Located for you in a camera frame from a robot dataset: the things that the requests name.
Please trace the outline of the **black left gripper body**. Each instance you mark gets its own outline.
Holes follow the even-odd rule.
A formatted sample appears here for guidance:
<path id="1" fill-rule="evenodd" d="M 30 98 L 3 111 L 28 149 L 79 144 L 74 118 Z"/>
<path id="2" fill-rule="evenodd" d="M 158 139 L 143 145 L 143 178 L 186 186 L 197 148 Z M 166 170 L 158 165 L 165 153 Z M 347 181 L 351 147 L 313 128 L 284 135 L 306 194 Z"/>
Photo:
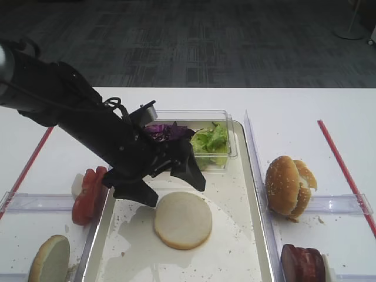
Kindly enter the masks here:
<path id="1" fill-rule="evenodd" d="M 105 173 L 102 183 L 114 188 L 116 184 L 133 183 L 145 176 L 156 177 L 171 171 L 173 151 L 186 147 L 192 148 L 192 145 L 184 138 L 157 142 L 146 133 L 125 138 L 103 155 L 112 169 Z"/>

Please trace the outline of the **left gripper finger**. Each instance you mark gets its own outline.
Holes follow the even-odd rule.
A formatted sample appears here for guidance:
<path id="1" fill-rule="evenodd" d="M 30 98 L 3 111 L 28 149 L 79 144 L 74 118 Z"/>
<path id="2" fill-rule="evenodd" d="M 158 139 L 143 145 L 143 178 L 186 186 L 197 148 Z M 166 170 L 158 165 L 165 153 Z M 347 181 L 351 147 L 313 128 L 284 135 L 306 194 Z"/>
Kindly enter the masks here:
<path id="1" fill-rule="evenodd" d="M 184 180 L 199 192 L 205 191 L 206 179 L 196 162 L 191 147 L 173 151 L 170 175 Z"/>
<path id="2" fill-rule="evenodd" d="M 113 197 L 130 200 L 149 207 L 156 207 L 158 194 L 144 180 L 114 185 Z"/>

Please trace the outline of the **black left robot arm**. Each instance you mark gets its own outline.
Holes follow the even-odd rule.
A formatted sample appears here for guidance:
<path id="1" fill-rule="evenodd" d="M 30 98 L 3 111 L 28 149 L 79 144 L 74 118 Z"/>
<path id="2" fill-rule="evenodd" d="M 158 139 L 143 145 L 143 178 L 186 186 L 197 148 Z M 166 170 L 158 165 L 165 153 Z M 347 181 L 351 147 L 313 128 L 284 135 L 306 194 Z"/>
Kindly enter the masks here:
<path id="1" fill-rule="evenodd" d="M 114 197 L 155 207 L 158 196 L 144 178 L 169 171 L 204 191 L 206 180 L 190 142 L 158 142 L 145 132 L 156 117 L 154 102 L 128 112 L 119 98 L 103 100 L 86 79 L 64 62 L 39 60 L 28 40 L 1 41 L 1 106 L 44 127 L 59 126 L 110 165 L 102 183 Z"/>

